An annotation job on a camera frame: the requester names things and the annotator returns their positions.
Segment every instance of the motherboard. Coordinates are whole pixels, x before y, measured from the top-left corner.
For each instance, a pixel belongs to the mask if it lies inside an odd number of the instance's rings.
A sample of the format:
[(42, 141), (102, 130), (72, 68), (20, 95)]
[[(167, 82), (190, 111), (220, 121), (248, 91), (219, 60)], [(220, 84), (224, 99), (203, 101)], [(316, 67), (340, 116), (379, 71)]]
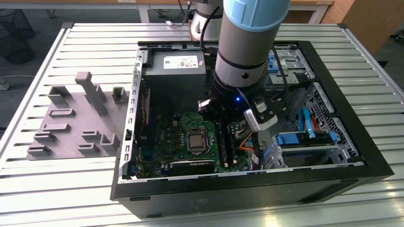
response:
[[(239, 123), (228, 126), (235, 138)], [(143, 176), (147, 178), (226, 173), (248, 170), (248, 154), (236, 150), (228, 161), (218, 126), (198, 113), (156, 117), (155, 145), (142, 147)]]

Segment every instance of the slotted metal surface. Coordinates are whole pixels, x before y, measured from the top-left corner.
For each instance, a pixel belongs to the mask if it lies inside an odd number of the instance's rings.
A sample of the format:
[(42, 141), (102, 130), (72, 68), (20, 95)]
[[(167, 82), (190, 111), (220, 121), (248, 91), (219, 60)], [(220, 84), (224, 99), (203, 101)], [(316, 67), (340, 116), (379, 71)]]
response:
[(188, 40), (188, 27), (166, 24), (75, 24), (63, 29), (0, 142), (0, 225), (16, 226), (371, 226), (404, 225), (404, 105), (384, 72), (335, 25), (283, 25), (278, 40), (312, 41), (395, 176), (330, 201), (143, 223), (110, 200), (114, 157), (26, 160), (47, 112), (52, 85), (83, 92), (74, 78), (91, 71), (103, 91), (130, 89), (138, 42)]

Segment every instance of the white sticker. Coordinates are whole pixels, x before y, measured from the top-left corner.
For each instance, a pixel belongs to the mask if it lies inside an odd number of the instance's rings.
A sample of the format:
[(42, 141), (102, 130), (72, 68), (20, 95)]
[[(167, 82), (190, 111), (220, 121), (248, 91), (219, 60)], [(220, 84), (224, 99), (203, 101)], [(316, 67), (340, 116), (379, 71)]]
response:
[(164, 58), (164, 69), (198, 68), (198, 56), (167, 56)]
[(255, 164), (259, 164), (260, 159), (259, 159), (259, 157), (255, 154), (252, 154), (251, 159), (252, 159), (252, 161), (254, 161)]

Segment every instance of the wastebasket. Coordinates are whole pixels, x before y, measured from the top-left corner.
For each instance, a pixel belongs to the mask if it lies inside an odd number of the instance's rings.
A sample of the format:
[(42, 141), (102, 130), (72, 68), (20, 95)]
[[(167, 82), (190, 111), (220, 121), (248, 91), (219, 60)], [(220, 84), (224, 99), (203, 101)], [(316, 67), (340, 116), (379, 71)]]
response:
[(34, 51), (27, 41), (10, 33), (0, 23), (0, 56), (14, 65), (23, 64), (34, 59)]
[(0, 9), (0, 24), (16, 38), (28, 39), (36, 34), (22, 9)]

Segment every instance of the wooden cabinet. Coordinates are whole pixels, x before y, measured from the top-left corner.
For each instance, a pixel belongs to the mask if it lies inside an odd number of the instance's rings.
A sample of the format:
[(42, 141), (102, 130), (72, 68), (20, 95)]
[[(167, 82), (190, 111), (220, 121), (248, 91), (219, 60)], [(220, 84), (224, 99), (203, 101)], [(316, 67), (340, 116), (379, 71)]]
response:
[(371, 54), (404, 22), (404, 0), (335, 0), (322, 23), (343, 23)]

